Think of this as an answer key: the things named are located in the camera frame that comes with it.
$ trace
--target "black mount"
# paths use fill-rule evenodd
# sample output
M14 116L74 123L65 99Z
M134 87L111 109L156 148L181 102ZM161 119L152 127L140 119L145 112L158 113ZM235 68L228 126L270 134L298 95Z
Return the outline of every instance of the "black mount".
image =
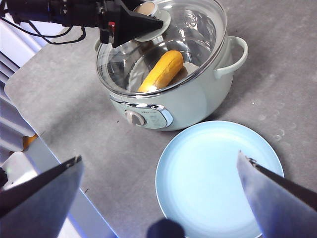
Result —
M113 47L160 29L163 22L133 10L143 0L6 0L15 23L54 22L63 26L99 27L100 42Z

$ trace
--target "control panel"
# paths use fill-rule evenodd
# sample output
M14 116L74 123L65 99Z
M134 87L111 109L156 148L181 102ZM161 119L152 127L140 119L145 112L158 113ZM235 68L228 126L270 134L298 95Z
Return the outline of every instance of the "control panel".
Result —
M145 103L128 103L110 96L114 107L128 120L130 124L148 129L168 127L173 117L162 105Z

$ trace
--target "light blue plate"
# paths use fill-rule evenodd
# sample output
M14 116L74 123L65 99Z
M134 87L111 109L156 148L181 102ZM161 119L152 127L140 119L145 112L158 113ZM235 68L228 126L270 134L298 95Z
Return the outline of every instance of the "light blue plate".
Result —
M208 121L179 133L158 162L156 190L164 215L189 238L255 238L261 231L244 195L239 150L284 176L272 147L251 129Z

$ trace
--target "pot control knob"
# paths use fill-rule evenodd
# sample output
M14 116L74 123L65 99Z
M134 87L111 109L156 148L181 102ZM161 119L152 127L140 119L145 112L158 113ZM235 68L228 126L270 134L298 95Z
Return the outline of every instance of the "pot control knob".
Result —
M141 116L139 113L131 111L131 110L126 110L124 112L128 122L132 125L144 125L145 124L145 119L143 116Z

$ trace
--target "corn cob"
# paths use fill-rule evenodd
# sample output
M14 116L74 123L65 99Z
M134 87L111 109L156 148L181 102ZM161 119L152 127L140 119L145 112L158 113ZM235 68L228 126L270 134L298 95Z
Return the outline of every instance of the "corn cob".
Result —
M166 87L183 67L183 62L179 51L166 52L145 78L138 92L150 92Z

